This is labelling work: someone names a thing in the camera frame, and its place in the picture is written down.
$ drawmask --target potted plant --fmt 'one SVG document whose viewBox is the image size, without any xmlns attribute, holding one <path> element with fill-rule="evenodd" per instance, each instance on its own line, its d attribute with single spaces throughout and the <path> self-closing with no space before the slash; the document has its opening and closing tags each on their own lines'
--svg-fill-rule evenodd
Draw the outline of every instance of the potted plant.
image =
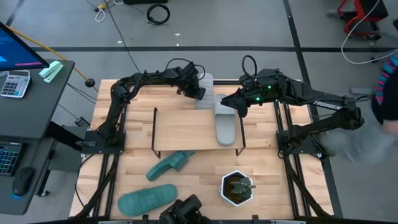
<svg viewBox="0 0 398 224">
<path fill-rule="evenodd" d="M 254 188 L 253 180 L 236 170 L 223 177 L 220 194 L 226 203 L 238 207 L 253 199 Z"/>
</svg>

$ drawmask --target computer mouse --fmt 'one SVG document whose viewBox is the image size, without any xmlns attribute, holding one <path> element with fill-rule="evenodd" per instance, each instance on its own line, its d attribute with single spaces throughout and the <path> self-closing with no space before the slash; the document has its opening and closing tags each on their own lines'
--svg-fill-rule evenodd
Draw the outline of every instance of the computer mouse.
<svg viewBox="0 0 398 224">
<path fill-rule="evenodd" d="M 35 170 L 31 167 L 25 167 L 21 169 L 14 177 L 14 182 L 12 183 L 12 193 L 16 196 L 25 195 L 32 182 Z"/>
</svg>

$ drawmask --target succulent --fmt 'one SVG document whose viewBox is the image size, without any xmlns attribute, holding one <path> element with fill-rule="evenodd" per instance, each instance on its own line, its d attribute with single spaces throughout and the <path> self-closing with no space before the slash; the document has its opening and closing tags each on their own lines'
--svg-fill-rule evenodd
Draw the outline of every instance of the succulent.
<svg viewBox="0 0 398 224">
<path fill-rule="evenodd" d="M 249 198 L 251 196 L 251 189 L 256 188 L 255 185 L 251 185 L 249 177 L 242 178 L 240 181 L 234 181 L 229 183 L 234 189 L 232 189 L 232 194 L 238 194 L 242 198 Z"/>
</svg>

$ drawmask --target keyboard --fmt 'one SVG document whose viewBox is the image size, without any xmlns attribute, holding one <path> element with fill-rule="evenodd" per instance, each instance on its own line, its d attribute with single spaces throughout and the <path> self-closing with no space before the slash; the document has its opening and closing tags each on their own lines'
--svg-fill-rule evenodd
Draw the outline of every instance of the keyboard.
<svg viewBox="0 0 398 224">
<path fill-rule="evenodd" d="M 24 143 L 0 141 L 0 175 L 14 176 L 24 148 Z"/>
</svg>

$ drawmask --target white cable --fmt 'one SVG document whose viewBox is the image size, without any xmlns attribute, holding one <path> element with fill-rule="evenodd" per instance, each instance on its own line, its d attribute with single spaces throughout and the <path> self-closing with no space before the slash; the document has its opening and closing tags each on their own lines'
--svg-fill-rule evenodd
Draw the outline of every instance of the white cable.
<svg viewBox="0 0 398 224">
<path fill-rule="evenodd" d="M 380 60 L 380 59 L 383 59 L 383 58 L 386 58 L 386 57 L 390 57 L 391 55 L 393 55 L 393 54 L 395 54 L 396 52 L 398 52 L 398 49 L 397 49 L 397 50 L 393 51 L 391 54 L 388 54 L 388 55 L 383 56 L 383 57 L 375 58 L 375 59 L 372 59 L 372 60 L 367 61 L 367 62 L 353 62 L 353 61 L 351 61 L 350 59 L 348 59 L 347 56 L 344 54 L 344 50 L 343 50 L 343 49 L 344 49 L 344 45 L 346 44 L 346 42 L 347 42 L 348 38 L 350 37 L 350 35 L 353 33 L 353 31 L 355 30 L 355 28 L 356 28 L 358 25 L 360 25 L 360 23 L 361 23 L 362 21 L 364 21 L 364 20 L 373 12 L 373 10 L 376 8 L 376 6 L 379 4 L 379 2 L 380 2 L 380 0 L 378 0 L 377 3 L 375 3 L 375 5 L 373 6 L 373 8 L 370 10 L 370 12 L 369 12 L 359 23 L 357 23 L 357 24 L 354 26 L 354 28 L 351 29 L 351 31 L 350 31 L 349 34 L 347 35 L 346 39 L 344 40 L 343 45 L 341 45 L 341 53 L 343 54 L 344 58 L 345 58 L 349 63 L 353 63 L 353 64 L 355 64 L 355 65 L 364 65 L 364 64 L 366 64 L 366 63 L 375 62 L 375 61 L 377 61 L 377 60 Z"/>
<path fill-rule="evenodd" d="M 99 11 L 97 12 L 97 15 L 95 16 L 95 21 L 102 22 L 102 21 L 104 21 L 106 14 L 105 14 L 105 11 L 103 11 L 102 9 L 98 8 L 98 10 Z M 104 14 L 104 17 L 102 17 L 102 19 L 98 20 L 98 16 L 101 14 L 101 12 Z"/>
<path fill-rule="evenodd" d="M 116 0 L 113 0 L 113 3 L 115 3 L 115 4 L 124 4 L 124 2 L 122 2 L 122 3 L 117 3 Z"/>
</svg>

